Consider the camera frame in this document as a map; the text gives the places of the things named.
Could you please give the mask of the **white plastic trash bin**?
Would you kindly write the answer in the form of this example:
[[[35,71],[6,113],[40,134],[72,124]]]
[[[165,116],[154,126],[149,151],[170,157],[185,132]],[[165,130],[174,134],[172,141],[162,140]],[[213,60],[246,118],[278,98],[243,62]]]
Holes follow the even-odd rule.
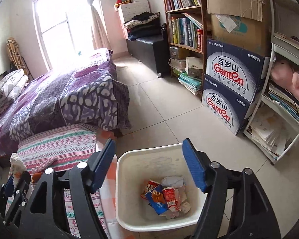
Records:
[[[161,185],[166,177],[184,179],[185,199],[190,207],[167,218],[168,210],[158,215],[145,194]],[[117,162],[115,214],[118,223],[135,232],[173,230],[197,224],[206,196],[198,189],[182,153],[182,145],[138,149],[124,153]]]

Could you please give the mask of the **crumpled white paper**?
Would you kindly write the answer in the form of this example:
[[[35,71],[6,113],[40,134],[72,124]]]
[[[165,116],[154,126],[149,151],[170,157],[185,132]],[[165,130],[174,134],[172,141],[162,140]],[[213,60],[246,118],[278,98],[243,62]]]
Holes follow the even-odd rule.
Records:
[[[11,174],[13,175],[13,178],[15,180],[20,179],[23,172],[27,170],[25,164],[21,160],[21,157],[19,157],[17,153],[12,153],[10,157],[10,163],[11,163],[10,171]]]

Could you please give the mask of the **patterned striped tablecloth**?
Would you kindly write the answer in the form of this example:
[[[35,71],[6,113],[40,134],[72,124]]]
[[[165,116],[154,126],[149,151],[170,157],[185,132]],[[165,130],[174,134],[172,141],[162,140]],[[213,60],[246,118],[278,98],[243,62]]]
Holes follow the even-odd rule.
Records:
[[[90,125],[76,124],[43,132],[18,145],[17,154],[32,173],[35,167],[50,158],[56,158],[50,167],[55,171],[66,171],[94,152],[102,150],[112,132],[96,129]],[[115,218],[115,177],[117,157],[109,166],[102,187],[91,195],[94,208],[108,238],[124,238]]]

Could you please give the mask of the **red snack wrapper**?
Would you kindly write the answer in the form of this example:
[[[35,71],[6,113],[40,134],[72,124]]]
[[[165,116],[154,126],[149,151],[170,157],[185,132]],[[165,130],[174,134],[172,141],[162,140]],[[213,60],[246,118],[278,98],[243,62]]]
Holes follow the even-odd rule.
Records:
[[[179,193],[174,187],[166,187],[162,190],[167,206],[170,211],[177,212],[179,209]]]

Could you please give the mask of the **blue snack wrapper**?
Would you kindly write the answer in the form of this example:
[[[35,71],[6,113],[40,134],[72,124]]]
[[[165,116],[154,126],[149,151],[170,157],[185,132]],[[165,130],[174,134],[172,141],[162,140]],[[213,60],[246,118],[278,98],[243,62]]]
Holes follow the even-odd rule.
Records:
[[[168,211],[168,205],[164,198],[162,186],[159,184],[151,191],[145,194],[146,199],[149,201],[150,206],[155,210],[158,215]]]

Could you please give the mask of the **white metal rack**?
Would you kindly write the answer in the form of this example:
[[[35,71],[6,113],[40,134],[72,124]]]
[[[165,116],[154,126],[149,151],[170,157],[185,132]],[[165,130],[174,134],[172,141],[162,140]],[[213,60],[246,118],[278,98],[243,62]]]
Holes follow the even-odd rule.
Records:
[[[244,135],[274,165],[299,141],[299,3],[269,1],[269,69]]]

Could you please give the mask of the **folded white quilt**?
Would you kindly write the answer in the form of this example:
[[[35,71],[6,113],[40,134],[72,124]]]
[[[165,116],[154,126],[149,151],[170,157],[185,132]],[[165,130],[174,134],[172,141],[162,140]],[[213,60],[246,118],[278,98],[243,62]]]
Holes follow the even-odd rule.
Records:
[[[0,81],[0,112],[6,110],[26,87],[29,78],[23,69],[10,72]]]

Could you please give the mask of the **upper Ganten water carton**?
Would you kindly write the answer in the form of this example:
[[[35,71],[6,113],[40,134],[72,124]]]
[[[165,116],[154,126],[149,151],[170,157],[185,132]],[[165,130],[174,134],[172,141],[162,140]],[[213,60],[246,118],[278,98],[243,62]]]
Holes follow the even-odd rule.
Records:
[[[206,74],[253,102],[264,84],[269,57],[214,39],[206,45]]]

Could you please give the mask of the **pink plush toy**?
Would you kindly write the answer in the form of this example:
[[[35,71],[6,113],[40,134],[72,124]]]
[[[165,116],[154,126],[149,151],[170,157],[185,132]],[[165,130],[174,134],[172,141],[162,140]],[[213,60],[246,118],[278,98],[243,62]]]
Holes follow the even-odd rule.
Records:
[[[274,83],[290,92],[299,101],[299,73],[291,68],[288,61],[275,62],[270,76]]]

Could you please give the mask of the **plaid folded chair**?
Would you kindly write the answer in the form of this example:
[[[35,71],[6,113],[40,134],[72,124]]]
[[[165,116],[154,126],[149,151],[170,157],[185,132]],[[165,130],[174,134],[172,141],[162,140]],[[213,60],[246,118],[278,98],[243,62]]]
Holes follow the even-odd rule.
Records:
[[[6,46],[11,66],[13,66],[17,70],[22,69],[24,71],[24,74],[29,77],[30,71],[25,63],[24,58],[21,56],[19,44],[17,43],[17,41],[13,37],[10,37],[6,42]]]

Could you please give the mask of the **pink curtain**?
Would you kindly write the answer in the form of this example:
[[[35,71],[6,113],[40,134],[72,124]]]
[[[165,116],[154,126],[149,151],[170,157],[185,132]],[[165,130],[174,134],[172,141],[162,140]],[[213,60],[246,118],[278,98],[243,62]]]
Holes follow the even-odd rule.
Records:
[[[111,50],[111,45],[108,40],[106,30],[104,28],[103,22],[100,18],[100,15],[93,5],[96,0],[87,0],[88,5],[90,6],[91,14],[91,32],[92,32],[92,43],[95,49],[107,48]]]

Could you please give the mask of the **black leather bench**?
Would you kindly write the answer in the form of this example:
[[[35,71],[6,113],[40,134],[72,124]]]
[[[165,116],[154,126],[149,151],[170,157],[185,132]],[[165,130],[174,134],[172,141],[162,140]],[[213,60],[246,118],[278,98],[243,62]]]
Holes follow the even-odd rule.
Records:
[[[145,64],[158,77],[170,72],[168,42],[162,35],[141,37],[134,41],[126,40],[126,43],[130,55]]]

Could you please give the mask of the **brown cardboard box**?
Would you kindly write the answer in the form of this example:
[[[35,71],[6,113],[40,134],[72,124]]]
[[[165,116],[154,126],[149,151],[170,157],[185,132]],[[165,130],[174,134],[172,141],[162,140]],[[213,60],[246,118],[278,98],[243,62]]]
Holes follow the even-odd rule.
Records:
[[[268,0],[207,0],[207,13],[214,40],[269,55]]]

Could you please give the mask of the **white drawer cabinet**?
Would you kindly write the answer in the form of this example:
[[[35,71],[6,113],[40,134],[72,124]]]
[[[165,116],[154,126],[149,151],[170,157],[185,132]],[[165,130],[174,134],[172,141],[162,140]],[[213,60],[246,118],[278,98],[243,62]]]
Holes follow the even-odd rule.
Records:
[[[122,4],[118,9],[121,24],[132,20],[136,15],[150,12],[148,0],[132,0],[131,3]]]

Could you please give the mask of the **wooden bookshelf with books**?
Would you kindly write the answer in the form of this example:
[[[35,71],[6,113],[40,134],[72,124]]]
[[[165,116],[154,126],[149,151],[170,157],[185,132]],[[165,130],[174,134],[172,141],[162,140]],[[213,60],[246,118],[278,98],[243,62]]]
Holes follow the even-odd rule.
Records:
[[[171,75],[202,98],[206,66],[206,0],[164,0]]]

